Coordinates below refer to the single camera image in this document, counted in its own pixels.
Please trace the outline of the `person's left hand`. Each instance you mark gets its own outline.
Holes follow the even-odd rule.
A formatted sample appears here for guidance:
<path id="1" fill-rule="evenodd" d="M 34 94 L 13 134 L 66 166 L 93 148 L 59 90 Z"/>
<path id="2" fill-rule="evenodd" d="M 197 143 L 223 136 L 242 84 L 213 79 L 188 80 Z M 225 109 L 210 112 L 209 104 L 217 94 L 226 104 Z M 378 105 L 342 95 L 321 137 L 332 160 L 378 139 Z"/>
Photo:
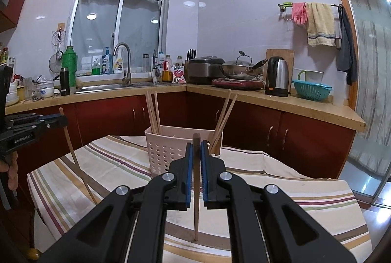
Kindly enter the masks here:
<path id="1" fill-rule="evenodd" d="M 3 160 L 0 161 L 1 163 L 0 172 L 7 174 L 7 187 L 11 191 L 13 191 L 16 190 L 19 186 L 18 164 L 17 164 L 18 153 L 14 151 L 10 155 L 8 155 L 8 157 L 10 157 L 9 163 Z"/>

